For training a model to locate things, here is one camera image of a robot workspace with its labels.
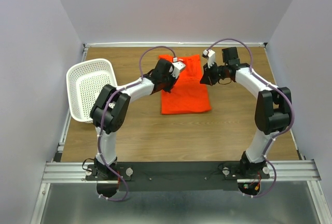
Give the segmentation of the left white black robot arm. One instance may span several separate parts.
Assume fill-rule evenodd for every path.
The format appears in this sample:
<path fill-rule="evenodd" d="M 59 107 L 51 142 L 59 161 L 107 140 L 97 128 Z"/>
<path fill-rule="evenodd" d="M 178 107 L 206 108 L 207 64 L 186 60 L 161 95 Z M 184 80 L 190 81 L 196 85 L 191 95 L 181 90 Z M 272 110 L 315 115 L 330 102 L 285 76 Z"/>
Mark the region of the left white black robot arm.
<path fill-rule="evenodd" d="M 97 132 L 97 154 L 94 167 L 104 180 L 117 174 L 115 164 L 116 133 L 124 123 L 130 103 L 163 90 L 170 93 L 186 65 L 177 58 L 160 59 L 155 68 L 129 84 L 102 88 L 90 112 Z"/>

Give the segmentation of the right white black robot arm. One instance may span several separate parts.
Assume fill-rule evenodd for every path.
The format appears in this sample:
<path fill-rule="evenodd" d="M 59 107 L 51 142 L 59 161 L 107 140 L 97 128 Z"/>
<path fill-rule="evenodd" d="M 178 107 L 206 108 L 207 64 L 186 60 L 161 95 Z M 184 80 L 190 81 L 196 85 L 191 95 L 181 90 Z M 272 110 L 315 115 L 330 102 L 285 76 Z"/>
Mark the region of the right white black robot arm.
<path fill-rule="evenodd" d="M 266 155 L 275 139 L 292 123 L 292 99 L 290 89 L 279 88 L 258 75 L 251 65 L 242 63 L 235 47 L 222 50 L 224 64 L 216 63 L 216 54 L 205 49 L 201 84 L 213 86 L 226 78 L 242 85 L 256 98 L 256 133 L 248 149 L 243 153 L 235 171 L 244 178 L 251 178 L 266 166 Z"/>

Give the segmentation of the aluminium frame rail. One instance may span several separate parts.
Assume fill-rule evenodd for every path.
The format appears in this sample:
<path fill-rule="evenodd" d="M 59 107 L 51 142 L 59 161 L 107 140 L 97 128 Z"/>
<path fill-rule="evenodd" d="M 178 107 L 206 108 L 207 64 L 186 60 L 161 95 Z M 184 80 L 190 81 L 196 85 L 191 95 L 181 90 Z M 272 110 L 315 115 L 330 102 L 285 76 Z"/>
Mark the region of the aluminium frame rail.
<path fill-rule="evenodd" d="M 51 158 L 51 160 L 46 161 L 43 172 L 45 172 L 46 165 L 48 165 L 49 163 L 57 163 L 57 162 L 61 161 L 62 153 L 64 150 L 64 146 L 65 146 L 65 142 L 66 142 L 66 138 L 67 138 L 67 134 L 68 134 L 68 129 L 70 126 L 70 122 L 71 122 L 71 113 L 70 113 L 70 109 L 68 109 L 64 122 L 62 124 L 61 134 L 60 134 L 58 144 L 56 146 L 56 150 L 55 150 L 54 155 Z M 30 223 L 41 223 L 43 213 L 45 210 L 45 206 L 47 203 L 47 199 L 48 199 L 50 186 L 51 186 L 51 183 L 45 183 L 44 180 L 41 179 L 41 185 L 39 188 L 39 192 L 37 195 L 37 199 L 36 199 L 36 203 L 34 206 L 34 211 L 33 211 Z"/>

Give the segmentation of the white perforated plastic basket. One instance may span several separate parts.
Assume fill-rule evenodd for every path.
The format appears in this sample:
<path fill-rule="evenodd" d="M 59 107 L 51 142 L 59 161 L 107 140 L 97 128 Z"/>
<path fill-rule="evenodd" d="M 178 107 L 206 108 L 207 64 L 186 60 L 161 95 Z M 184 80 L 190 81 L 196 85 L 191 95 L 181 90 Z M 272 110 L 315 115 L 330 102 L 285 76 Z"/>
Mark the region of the white perforated plastic basket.
<path fill-rule="evenodd" d="M 107 59 L 84 61 L 67 71 L 67 97 L 74 120 L 92 123 L 90 111 L 105 85 L 117 87 L 112 64 Z"/>

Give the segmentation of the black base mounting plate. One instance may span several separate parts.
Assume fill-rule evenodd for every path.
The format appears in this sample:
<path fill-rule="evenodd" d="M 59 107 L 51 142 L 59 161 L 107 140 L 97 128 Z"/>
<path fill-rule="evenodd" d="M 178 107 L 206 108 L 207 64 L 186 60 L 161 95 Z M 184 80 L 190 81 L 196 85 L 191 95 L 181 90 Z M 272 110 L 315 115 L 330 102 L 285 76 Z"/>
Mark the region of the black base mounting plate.
<path fill-rule="evenodd" d="M 97 181 L 99 192 L 244 190 L 257 194 L 257 187 L 268 179 L 265 162 L 247 165 L 240 161 L 205 162 L 117 162 L 106 167 L 99 162 L 85 168 L 86 180 Z"/>

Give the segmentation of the orange t shirt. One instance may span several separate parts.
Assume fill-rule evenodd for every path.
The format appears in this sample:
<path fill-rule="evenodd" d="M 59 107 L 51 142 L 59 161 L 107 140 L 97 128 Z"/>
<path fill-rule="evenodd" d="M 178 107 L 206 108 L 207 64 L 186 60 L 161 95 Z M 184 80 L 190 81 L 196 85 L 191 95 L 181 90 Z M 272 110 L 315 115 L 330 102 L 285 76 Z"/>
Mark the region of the orange t shirt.
<path fill-rule="evenodd" d="M 203 76 L 198 54 L 179 57 L 185 69 L 170 93 L 161 92 L 161 113 L 163 115 L 199 114 L 212 109 L 206 85 L 200 83 Z"/>

